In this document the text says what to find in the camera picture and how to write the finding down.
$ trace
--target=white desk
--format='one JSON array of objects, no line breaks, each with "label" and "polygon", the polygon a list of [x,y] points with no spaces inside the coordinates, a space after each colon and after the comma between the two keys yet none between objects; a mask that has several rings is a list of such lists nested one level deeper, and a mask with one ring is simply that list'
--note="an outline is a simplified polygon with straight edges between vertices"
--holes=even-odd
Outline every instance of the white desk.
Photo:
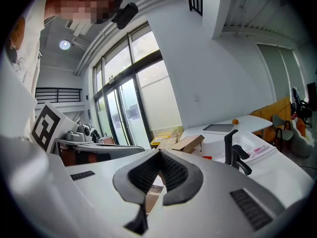
[{"label": "white desk", "polygon": [[[249,116],[249,115],[243,116],[243,117],[238,117],[236,119],[239,120],[239,124],[236,125],[236,127],[235,127],[238,131],[256,132],[256,131],[261,130],[263,140],[264,140],[264,129],[273,125],[273,123],[268,121],[268,120],[265,120],[265,119],[260,118],[260,117]],[[232,119],[217,122],[216,124],[227,124],[227,123],[231,123],[231,121],[232,121]],[[219,135],[219,134],[203,133],[203,129],[206,128],[208,125],[209,124],[199,126],[199,127],[189,128],[189,129],[185,130],[183,135],[181,136],[180,140],[184,139],[187,136],[201,134],[205,137],[205,139],[204,139],[205,143],[211,143],[211,142],[221,140],[224,137],[224,135]]]}]

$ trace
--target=person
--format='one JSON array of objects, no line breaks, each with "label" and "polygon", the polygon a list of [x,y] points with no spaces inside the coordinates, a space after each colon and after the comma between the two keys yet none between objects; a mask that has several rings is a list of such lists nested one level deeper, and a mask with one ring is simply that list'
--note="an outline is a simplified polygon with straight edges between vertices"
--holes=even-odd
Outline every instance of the person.
[{"label": "person", "polygon": [[[122,0],[34,0],[22,13],[8,36],[4,46],[6,55],[3,54],[1,58],[8,60],[11,66],[7,66],[6,63],[5,69],[10,67],[17,79],[34,97],[40,71],[40,34],[44,29],[44,20],[59,16],[100,24],[113,17],[121,3]],[[34,107],[29,110],[33,110],[33,114],[26,122],[25,137],[28,137],[35,120]]]}]

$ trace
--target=glass door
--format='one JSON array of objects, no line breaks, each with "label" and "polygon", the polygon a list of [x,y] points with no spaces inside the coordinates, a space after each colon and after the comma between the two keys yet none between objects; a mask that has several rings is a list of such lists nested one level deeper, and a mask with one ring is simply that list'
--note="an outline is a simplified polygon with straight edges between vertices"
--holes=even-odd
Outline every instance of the glass door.
[{"label": "glass door", "polygon": [[126,126],[124,126],[125,124],[121,115],[117,89],[114,89],[112,92],[107,94],[107,102],[118,144],[133,145],[133,143],[128,140]]},{"label": "glass door", "polygon": [[150,149],[151,147],[141,116],[134,80],[130,79],[120,85],[119,94],[124,110],[123,116],[127,121],[134,145],[142,146],[144,149]]}]

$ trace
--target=cable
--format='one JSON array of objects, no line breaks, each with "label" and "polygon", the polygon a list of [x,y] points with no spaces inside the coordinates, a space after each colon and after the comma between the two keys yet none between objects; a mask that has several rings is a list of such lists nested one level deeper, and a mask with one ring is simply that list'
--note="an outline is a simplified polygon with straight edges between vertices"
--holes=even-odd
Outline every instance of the cable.
[{"label": "cable", "polygon": [[317,168],[313,168],[313,167],[309,167],[309,166],[300,166],[301,168],[310,168],[310,169],[316,169],[317,170]]}]

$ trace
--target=cushion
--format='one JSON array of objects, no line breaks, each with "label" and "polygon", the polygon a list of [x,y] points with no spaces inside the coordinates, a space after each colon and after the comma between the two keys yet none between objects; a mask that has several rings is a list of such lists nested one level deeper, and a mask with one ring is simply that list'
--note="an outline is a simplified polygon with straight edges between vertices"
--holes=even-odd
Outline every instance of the cushion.
[{"label": "cushion", "polygon": [[298,118],[296,128],[299,130],[303,137],[306,137],[306,126],[302,119]]}]

